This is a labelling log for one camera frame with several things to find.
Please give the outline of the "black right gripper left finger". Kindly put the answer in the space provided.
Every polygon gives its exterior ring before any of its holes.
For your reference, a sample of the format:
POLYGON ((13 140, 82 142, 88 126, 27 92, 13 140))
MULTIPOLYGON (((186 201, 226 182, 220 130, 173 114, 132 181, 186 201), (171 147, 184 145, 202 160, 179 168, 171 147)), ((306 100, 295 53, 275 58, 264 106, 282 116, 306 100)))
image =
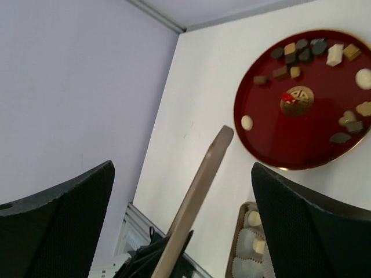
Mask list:
POLYGON ((114 177, 108 160, 1 205, 1 277, 88 277, 114 177))

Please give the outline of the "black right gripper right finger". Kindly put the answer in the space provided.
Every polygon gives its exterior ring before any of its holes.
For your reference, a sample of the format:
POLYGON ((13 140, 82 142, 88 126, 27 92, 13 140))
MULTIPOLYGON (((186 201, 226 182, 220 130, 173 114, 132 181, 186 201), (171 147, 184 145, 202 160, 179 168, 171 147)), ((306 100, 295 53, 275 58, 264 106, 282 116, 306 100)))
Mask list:
POLYGON ((260 163, 251 178, 276 277, 370 277, 369 210, 260 163))

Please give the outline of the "beige cube chocolate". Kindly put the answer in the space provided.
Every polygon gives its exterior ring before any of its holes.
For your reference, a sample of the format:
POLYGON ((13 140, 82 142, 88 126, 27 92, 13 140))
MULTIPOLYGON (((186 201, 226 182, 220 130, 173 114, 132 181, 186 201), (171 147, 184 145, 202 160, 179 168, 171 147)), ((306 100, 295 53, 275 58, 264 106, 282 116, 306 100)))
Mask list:
POLYGON ((266 245, 266 241, 264 239, 256 237, 253 241, 253 250, 256 253, 263 255, 264 250, 265 250, 265 245, 266 245))

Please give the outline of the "cream round chocolate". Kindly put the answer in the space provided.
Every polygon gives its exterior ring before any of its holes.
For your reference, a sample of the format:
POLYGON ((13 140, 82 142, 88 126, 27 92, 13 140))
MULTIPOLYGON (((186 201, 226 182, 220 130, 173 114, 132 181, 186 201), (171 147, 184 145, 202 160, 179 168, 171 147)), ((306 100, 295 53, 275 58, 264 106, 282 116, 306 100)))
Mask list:
POLYGON ((248 215, 248 224, 249 226, 260 226, 261 225, 261 218, 258 211, 251 211, 248 215))

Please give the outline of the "gold tin box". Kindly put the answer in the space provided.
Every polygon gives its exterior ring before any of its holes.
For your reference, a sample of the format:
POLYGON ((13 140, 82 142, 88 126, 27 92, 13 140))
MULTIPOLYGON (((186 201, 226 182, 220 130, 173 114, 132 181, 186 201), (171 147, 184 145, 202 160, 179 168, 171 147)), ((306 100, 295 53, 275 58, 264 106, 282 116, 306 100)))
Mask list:
POLYGON ((255 202, 246 202, 239 209, 225 277, 276 276, 262 222, 256 227, 248 224, 248 215, 251 211, 259 212, 255 202), (256 237, 266 241, 263 255, 253 250, 253 241, 256 237))

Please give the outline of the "gold tin lid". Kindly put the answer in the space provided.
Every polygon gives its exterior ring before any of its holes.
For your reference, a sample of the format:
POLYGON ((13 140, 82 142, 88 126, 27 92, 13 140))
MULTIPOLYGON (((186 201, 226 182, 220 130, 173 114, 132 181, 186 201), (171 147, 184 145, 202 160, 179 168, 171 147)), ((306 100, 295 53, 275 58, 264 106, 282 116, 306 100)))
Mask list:
POLYGON ((169 241, 152 277, 170 277, 233 136, 233 129, 224 125, 210 144, 168 230, 169 241))

